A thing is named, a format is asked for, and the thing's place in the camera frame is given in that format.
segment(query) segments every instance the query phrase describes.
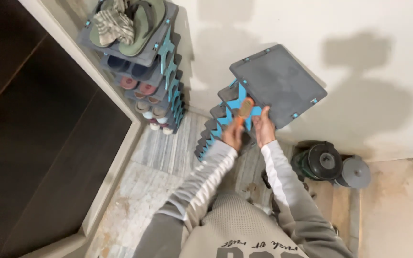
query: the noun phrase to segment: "orange brush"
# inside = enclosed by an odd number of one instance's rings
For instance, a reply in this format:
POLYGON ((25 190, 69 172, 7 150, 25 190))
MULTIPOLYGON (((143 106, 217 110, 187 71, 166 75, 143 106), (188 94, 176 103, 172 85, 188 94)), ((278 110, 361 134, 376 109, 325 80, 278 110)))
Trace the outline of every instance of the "orange brush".
POLYGON ((251 111, 254 107, 254 100, 250 97, 245 98, 245 100, 241 103, 241 107, 238 110, 238 116, 235 118, 237 120, 237 126, 242 126, 244 120, 250 116, 251 111))

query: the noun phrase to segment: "person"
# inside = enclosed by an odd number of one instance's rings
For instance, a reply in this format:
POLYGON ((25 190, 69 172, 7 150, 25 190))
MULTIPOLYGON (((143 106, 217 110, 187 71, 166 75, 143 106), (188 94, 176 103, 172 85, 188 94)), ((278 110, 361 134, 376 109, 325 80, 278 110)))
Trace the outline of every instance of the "person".
POLYGON ((243 127, 233 122, 154 214, 134 258, 353 258, 323 219, 275 139, 269 107, 253 116, 274 194, 274 218, 235 193, 216 189, 232 168, 243 127))

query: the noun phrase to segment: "stackable shoe rack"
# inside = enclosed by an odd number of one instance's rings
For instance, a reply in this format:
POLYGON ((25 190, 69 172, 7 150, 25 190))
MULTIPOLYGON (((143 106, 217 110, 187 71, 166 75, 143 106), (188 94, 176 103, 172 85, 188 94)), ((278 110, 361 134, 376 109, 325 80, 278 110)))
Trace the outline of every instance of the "stackable shoe rack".
POLYGON ((221 139, 222 131, 237 115, 246 97, 254 100, 255 107, 244 121, 239 155, 256 144, 251 117, 260 115, 262 108, 271 107, 269 118, 280 129, 327 96, 321 85, 280 44, 232 64, 230 70, 236 79, 217 94, 222 102, 210 110, 213 119, 205 123, 206 129, 200 133, 194 150, 199 161, 221 139))
POLYGON ((155 68, 151 77, 147 80, 140 81, 140 83, 157 86, 156 91, 150 96, 145 96, 144 98, 139 99, 135 96, 135 92, 139 94, 142 94, 142 92, 139 90, 139 86, 136 86, 132 90, 125 90, 124 96, 136 102, 149 104, 151 107, 167 110, 165 117, 168 118, 168 121, 166 124, 168 124, 167 127, 173 130, 173 134, 175 134, 178 131, 179 125, 185 114, 184 94, 182 94, 184 85, 180 82, 183 71, 178 69, 182 57, 177 54, 177 47, 181 40, 181 36, 173 32, 179 8, 177 5, 169 2, 165 2, 165 7, 165 19, 148 40, 144 49, 136 56, 123 55, 119 51, 118 40, 107 47, 99 47, 90 41, 89 36, 92 30, 93 16, 95 12, 88 17, 84 28, 79 34, 77 42, 78 44, 104 53, 100 65, 113 73, 114 84, 119 86, 124 77, 133 79, 131 73, 132 65, 122 72, 113 71, 108 66, 108 59, 110 56, 115 56, 146 67, 151 67, 153 62, 158 62, 158 66, 155 68), (150 102, 149 97, 159 102, 150 102))

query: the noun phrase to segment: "door frame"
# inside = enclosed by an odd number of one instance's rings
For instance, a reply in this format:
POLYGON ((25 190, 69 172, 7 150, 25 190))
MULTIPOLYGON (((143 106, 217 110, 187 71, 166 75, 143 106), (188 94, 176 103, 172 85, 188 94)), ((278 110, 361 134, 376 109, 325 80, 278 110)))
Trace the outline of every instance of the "door frame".
POLYGON ((77 28, 71 16, 59 5, 58 1, 19 0, 19 2, 132 121, 79 232, 22 257, 58 258, 71 256, 77 249, 82 247, 81 249, 87 250, 90 245, 123 171, 130 160, 130 156, 138 143, 143 127, 146 125, 146 120, 135 111, 130 101, 124 97, 123 89, 113 84, 111 74, 100 68, 100 58, 97 53, 76 44, 75 39, 79 35, 80 28, 77 28))

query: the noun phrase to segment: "hand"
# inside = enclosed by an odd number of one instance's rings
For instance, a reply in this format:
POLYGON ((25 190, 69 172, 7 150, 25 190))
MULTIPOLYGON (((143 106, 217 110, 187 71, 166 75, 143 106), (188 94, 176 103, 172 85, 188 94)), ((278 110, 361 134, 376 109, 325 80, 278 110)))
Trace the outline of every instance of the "hand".
POLYGON ((222 135, 222 140, 227 145, 239 151, 241 148, 241 133, 243 132, 243 126, 238 125, 237 120, 234 119, 232 124, 227 126, 222 135))
POLYGON ((256 140, 259 148, 275 140, 275 125, 268 118, 269 106, 263 108, 260 116, 253 116, 253 124, 256 129, 256 140))

